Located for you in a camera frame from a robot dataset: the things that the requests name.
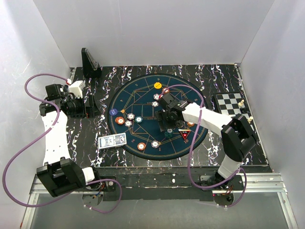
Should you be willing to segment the red yellow chips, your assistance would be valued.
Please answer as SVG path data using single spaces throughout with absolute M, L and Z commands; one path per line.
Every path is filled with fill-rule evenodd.
M 164 94 L 169 93 L 169 89 L 163 88 L 162 92 L 163 92 Z
M 123 125 L 125 123 L 125 119 L 121 116 L 115 118 L 115 122 L 119 125 Z
M 187 125 L 188 125 L 189 127 L 192 127 L 192 126 L 194 126 L 194 123 L 192 123 L 192 122 L 187 122 Z

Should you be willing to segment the red yellow chip stack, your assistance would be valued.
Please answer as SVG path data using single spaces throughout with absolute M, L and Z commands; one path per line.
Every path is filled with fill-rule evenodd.
M 137 145 L 138 150 L 143 151 L 146 148 L 146 144 L 145 143 L 139 143 Z

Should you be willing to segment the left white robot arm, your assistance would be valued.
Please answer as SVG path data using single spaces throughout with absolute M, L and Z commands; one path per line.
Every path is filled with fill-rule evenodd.
M 51 84 L 45 87 L 47 97 L 40 104 L 40 115 L 49 133 L 45 136 L 43 165 L 37 168 L 37 176 L 53 197 L 88 187 L 96 191 L 101 178 L 92 167 L 81 168 L 70 157 L 66 136 L 68 118 L 94 118 L 100 114 L 93 95 L 85 106 L 82 95 L 84 81 L 70 85 Z

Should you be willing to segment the red black triangle marker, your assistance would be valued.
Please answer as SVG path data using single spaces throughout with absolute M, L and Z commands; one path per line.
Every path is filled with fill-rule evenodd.
M 189 135 L 190 132 L 191 132 L 190 129 L 179 129 L 178 131 L 179 131 L 179 133 L 181 134 L 181 136 L 182 136 L 182 138 L 183 138 L 184 141 L 187 140 L 188 135 Z

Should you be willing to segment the blue white chip stack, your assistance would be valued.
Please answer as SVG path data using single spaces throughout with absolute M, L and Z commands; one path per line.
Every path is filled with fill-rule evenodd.
M 158 141 L 152 141 L 151 143 L 153 148 L 158 148 L 159 147 L 159 142 Z

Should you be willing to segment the green poker chip stack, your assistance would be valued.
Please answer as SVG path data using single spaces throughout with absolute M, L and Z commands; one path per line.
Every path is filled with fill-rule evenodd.
M 168 128 L 165 132 L 164 132 L 164 136 L 166 138 L 171 138 L 173 136 L 173 130 L 171 128 Z

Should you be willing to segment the blue white chips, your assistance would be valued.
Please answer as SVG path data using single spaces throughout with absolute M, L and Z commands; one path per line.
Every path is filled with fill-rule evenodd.
M 159 94 L 154 94 L 153 98 L 154 98 L 154 100 L 158 101 L 159 100 Z
M 134 119 L 134 114 L 128 114 L 127 117 L 128 117 L 128 119 L 133 120 Z

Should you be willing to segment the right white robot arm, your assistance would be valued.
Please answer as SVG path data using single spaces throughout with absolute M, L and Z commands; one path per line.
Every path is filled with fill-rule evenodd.
M 215 182 L 220 189 L 228 189 L 233 184 L 231 175 L 258 142 L 246 117 L 242 114 L 233 117 L 220 114 L 191 100 L 177 100 L 169 93 L 154 98 L 162 108 L 155 113 L 161 131 L 191 122 L 222 138 L 225 157 L 216 172 Z

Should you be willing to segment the purple small blind button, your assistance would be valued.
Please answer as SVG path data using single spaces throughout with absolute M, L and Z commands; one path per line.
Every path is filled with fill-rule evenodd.
M 109 115 L 110 116 L 116 116 L 118 114 L 118 110 L 116 108 L 110 109 L 109 110 Z

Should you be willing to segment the yellow round dealer button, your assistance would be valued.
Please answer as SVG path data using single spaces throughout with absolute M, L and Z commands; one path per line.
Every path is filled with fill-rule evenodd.
M 161 84 L 160 82 L 156 82 L 156 83 L 154 84 L 154 88 L 155 88 L 155 89 L 161 89 L 161 88 L 162 88 L 162 84 Z

